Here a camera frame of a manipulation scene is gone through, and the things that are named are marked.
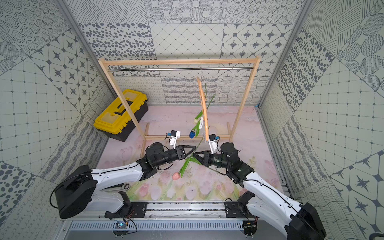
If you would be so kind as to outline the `white tulip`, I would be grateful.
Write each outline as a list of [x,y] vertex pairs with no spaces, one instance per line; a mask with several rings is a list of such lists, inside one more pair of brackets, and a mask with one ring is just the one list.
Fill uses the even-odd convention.
[[197,121],[200,121],[201,118],[203,118],[203,120],[205,119],[205,114],[208,112],[208,108],[210,107],[210,105],[212,104],[214,98],[215,98],[215,95],[213,95],[211,97],[211,99],[208,101],[207,103],[207,96],[206,96],[206,92],[204,91],[204,86],[202,85],[202,83],[200,82],[199,83],[199,94],[200,94],[200,99],[201,99],[201,107],[202,107],[202,110],[200,111],[200,113],[195,117],[195,123]]

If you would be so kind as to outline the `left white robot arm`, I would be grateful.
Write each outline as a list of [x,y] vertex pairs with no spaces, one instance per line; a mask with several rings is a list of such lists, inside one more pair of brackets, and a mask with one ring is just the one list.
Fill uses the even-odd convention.
[[63,220],[84,211],[104,211],[110,220],[132,216],[135,209],[126,191],[115,192],[112,188],[147,180],[162,165],[184,160],[195,150],[191,145],[165,150],[156,142],[147,147],[143,158],[130,165],[104,170],[80,166],[54,188],[51,195],[56,198],[55,208]]

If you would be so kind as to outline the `wooden clothes hanger with clips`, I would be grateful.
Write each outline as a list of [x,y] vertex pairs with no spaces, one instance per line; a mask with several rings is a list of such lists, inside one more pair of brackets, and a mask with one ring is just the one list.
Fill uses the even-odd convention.
[[199,94],[200,94],[201,106],[202,106],[202,117],[203,117],[203,123],[204,123],[204,131],[205,131],[204,136],[205,136],[205,140],[209,141],[209,126],[208,126],[206,97],[203,90],[201,78],[197,77],[197,83],[199,87]]

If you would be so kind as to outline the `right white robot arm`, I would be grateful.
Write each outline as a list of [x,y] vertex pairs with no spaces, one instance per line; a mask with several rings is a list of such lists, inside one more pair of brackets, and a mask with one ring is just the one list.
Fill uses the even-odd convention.
[[233,143],[223,143],[220,153],[195,152],[206,167],[223,168],[226,176],[246,190],[240,209],[270,224],[289,240],[323,240],[327,234],[319,214],[309,203],[301,204],[276,190],[248,164],[240,160]]

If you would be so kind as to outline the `pink tulip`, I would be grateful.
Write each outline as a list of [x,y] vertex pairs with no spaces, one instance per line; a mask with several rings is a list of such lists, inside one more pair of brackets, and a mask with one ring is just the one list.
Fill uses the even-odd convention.
[[198,165],[201,165],[201,163],[193,157],[191,154],[189,157],[186,158],[183,166],[180,168],[180,170],[172,175],[172,180],[177,181],[178,179],[182,178],[188,168],[189,163],[196,163]]

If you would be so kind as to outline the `blue tulip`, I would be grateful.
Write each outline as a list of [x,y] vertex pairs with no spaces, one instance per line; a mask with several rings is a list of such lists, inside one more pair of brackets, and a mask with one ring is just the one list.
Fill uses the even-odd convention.
[[194,137],[197,137],[200,133],[200,121],[196,122],[196,125],[192,128],[192,130],[189,133],[190,139],[193,139]]

